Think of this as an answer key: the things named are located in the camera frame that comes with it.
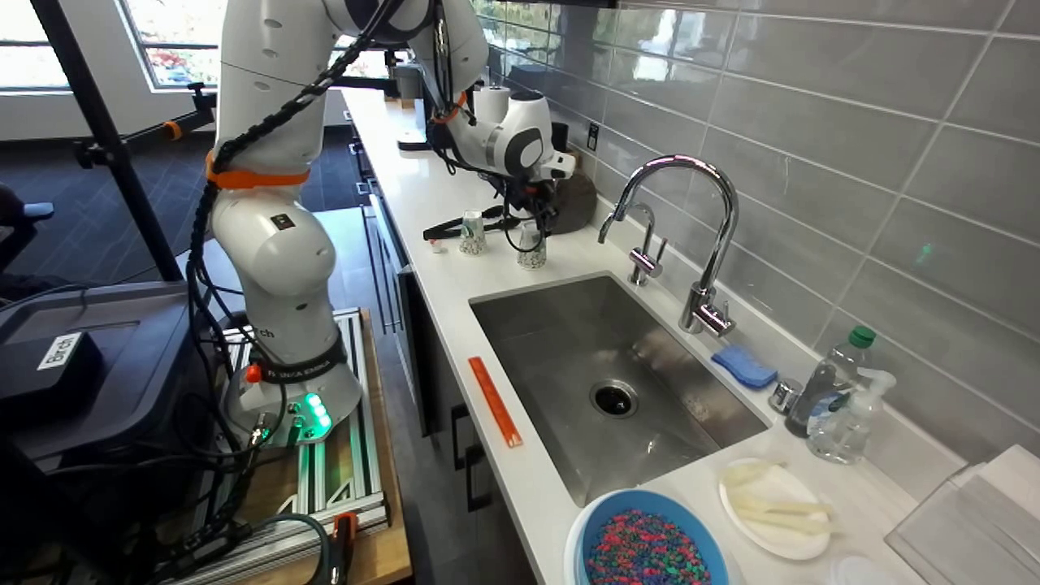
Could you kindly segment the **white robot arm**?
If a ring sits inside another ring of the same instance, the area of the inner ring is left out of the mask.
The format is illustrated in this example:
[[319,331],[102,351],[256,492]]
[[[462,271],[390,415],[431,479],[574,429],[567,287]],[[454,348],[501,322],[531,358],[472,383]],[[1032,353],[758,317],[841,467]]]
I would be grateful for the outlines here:
[[382,43],[416,56],[452,167],[505,187],[574,171],[554,142],[551,104],[483,80],[472,0],[227,0],[203,225],[232,258],[253,329],[242,405],[304,443],[344,423],[360,383],[330,299],[334,247],[299,192],[321,146],[330,85]]

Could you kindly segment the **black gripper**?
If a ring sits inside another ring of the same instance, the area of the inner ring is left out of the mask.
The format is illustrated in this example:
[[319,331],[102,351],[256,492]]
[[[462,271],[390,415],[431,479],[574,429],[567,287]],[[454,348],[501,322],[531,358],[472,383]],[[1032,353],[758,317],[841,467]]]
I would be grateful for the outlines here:
[[505,192],[505,202],[516,210],[525,210],[540,233],[551,232],[551,221],[554,221],[554,187],[545,183],[520,183],[520,177],[509,177],[506,183],[506,192]]

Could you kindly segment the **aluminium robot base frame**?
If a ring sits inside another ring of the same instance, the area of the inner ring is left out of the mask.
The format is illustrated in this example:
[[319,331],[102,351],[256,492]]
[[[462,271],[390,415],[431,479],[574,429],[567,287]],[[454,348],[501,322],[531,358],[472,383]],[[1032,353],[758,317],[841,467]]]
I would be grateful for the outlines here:
[[307,395],[291,433],[265,446],[227,531],[192,548],[173,585],[347,585],[360,535],[390,524],[366,317],[339,310],[334,325],[360,404],[332,423]]

